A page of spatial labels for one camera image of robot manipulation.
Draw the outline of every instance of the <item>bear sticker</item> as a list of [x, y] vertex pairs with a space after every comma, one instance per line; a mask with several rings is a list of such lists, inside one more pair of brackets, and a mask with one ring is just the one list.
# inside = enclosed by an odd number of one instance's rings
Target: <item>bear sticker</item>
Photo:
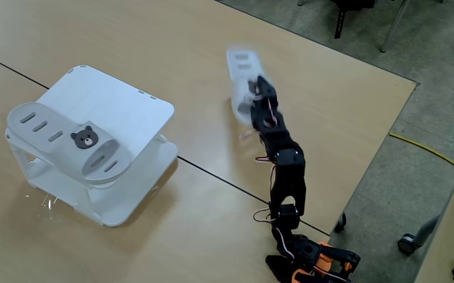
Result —
[[71, 133], [71, 138], [75, 140], [75, 144], [79, 149], [89, 149], [99, 141], [98, 135], [95, 134], [91, 126], [86, 126], [85, 130], [81, 130], [78, 133]]

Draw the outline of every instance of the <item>gray carpet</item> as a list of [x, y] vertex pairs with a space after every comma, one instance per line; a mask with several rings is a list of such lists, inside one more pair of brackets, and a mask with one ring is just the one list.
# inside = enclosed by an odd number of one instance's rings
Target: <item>gray carpet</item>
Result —
[[[454, 0], [412, 1], [387, 53], [378, 49], [401, 4], [379, 0], [374, 9], [347, 12], [334, 39], [338, 8], [328, 0], [224, 0], [269, 23], [341, 53], [420, 83], [392, 131], [454, 160]], [[454, 189], [454, 167], [404, 141], [386, 137], [345, 211], [348, 225], [331, 244], [361, 255], [357, 282], [410, 282], [424, 249], [397, 251], [404, 233], [415, 233], [440, 213]]]

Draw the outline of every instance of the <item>chair wheel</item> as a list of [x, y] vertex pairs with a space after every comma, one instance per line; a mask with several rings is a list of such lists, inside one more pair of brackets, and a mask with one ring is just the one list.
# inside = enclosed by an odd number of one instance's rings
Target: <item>chair wheel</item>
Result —
[[405, 255], [413, 254], [417, 249], [414, 244], [414, 235], [409, 233], [403, 235], [403, 237], [398, 241], [398, 249]]
[[343, 231], [345, 224], [347, 224], [347, 218], [345, 217], [345, 213], [342, 213], [342, 217], [338, 220], [337, 225], [335, 226], [335, 233]]

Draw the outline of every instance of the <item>robotic arm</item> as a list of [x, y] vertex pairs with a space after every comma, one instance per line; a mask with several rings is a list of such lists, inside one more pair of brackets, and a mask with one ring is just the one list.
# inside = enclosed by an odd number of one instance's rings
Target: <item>robotic arm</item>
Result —
[[[305, 158], [302, 148], [290, 137], [284, 119], [278, 112], [274, 87], [261, 75], [248, 81], [254, 95], [251, 122], [265, 146], [266, 159], [275, 165], [275, 182], [271, 188], [269, 210], [272, 235], [281, 255], [268, 255], [265, 262], [280, 282], [350, 282], [360, 257], [326, 243], [315, 243], [304, 235], [293, 235], [305, 211]], [[293, 197], [295, 204], [282, 204]], [[332, 261], [341, 270], [331, 270]]]

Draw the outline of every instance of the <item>black chair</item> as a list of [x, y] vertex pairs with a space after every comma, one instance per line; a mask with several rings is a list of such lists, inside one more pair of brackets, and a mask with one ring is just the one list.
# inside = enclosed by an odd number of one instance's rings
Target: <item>black chair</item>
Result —
[[[348, 11], [359, 11], [363, 8], [371, 9], [375, 6], [375, 0], [331, 0], [338, 6], [337, 28], [335, 38], [339, 39], [344, 26], [345, 13]], [[304, 0], [298, 0], [297, 5], [302, 6]]]

